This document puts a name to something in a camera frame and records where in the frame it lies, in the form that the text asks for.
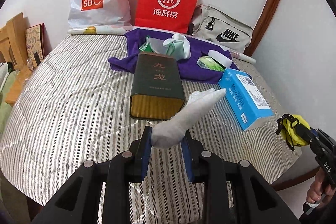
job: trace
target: wooden headboard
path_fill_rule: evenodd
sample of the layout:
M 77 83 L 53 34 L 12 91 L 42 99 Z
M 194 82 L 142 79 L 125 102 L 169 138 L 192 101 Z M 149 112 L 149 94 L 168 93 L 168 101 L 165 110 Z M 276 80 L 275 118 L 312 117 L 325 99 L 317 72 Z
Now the wooden headboard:
M 15 69 L 26 65 L 26 21 L 20 13 L 0 29 L 0 62 L 12 62 Z

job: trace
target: blue tissue package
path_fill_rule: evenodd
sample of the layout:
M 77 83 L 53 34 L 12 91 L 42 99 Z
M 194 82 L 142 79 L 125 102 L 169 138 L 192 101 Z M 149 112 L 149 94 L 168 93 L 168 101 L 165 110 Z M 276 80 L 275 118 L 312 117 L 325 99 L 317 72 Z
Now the blue tissue package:
M 226 89 L 225 97 L 244 131 L 261 127 L 274 116 L 247 73 L 227 68 L 218 84 Z

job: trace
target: metal bolt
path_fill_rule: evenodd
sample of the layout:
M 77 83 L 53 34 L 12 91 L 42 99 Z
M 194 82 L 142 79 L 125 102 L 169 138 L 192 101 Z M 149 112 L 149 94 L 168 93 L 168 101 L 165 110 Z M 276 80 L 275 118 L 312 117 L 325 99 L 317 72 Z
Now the metal bolt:
M 91 167 L 93 165 L 93 160 L 86 160 L 84 162 L 84 167 L 88 168 Z
M 123 152 L 122 155 L 123 155 L 124 158 L 129 158 L 129 157 L 132 156 L 132 152 L 131 151 L 125 151 L 125 152 Z
M 242 167 L 249 167 L 250 166 L 250 162 L 248 160 L 241 160 L 240 161 L 240 165 Z
M 202 151 L 201 155 L 205 158 L 211 157 L 211 152 L 208 150 Z

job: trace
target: green blanket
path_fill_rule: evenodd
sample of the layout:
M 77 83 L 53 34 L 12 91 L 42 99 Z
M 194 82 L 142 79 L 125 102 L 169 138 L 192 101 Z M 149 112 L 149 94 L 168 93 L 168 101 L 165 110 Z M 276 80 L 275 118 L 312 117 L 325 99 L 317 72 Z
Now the green blanket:
M 0 139 L 2 138 L 2 134 L 5 130 L 6 122 L 9 118 L 9 115 L 12 111 L 12 107 L 5 103 L 5 98 L 7 92 L 10 90 L 11 86 L 13 85 L 15 81 L 16 74 L 14 72 L 10 73 L 8 75 L 8 78 L 6 80 L 5 86 L 2 89 L 2 92 L 0 93 Z

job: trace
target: striped fabric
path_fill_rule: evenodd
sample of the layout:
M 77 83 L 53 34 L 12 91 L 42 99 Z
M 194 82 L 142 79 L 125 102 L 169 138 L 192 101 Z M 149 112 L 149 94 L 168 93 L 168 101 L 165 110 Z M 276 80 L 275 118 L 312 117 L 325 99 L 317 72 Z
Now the striped fabric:
M 126 54 L 124 36 L 68 36 L 34 72 L 11 112 L 0 149 L 5 177 L 25 195 L 45 205 L 85 160 L 112 159 L 141 137 L 145 125 L 155 124 L 129 116 L 133 75 L 112 71 L 108 63 L 109 57 Z M 274 134 L 284 111 L 265 81 L 253 65 L 234 61 L 252 76 L 276 116 L 261 128 L 242 132 L 223 99 L 190 132 L 224 160 L 249 160 L 271 183 L 301 152 L 290 151 Z M 186 97 L 219 88 L 187 81 L 183 87 Z M 199 220 L 202 196 L 202 185 L 188 182 L 180 145 L 152 149 L 145 181 L 130 184 L 131 222 Z

